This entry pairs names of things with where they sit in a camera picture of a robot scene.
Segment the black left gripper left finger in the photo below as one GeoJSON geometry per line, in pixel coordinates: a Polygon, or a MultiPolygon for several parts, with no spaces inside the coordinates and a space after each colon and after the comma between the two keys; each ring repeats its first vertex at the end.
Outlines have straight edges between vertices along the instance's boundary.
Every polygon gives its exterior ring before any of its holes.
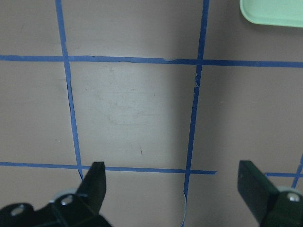
{"type": "Polygon", "coordinates": [[[2,227],[110,227],[99,213],[106,195],[104,162],[94,162],[75,192],[65,193],[35,210],[30,203],[0,209],[2,227]]]}

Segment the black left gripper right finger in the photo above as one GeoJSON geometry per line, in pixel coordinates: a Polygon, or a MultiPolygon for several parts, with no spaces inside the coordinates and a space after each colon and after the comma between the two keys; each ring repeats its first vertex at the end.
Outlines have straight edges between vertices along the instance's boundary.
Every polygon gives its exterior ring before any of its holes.
{"type": "Polygon", "coordinates": [[[252,161],[239,162],[237,189],[260,227],[303,225],[303,194],[275,186],[252,161]]]}

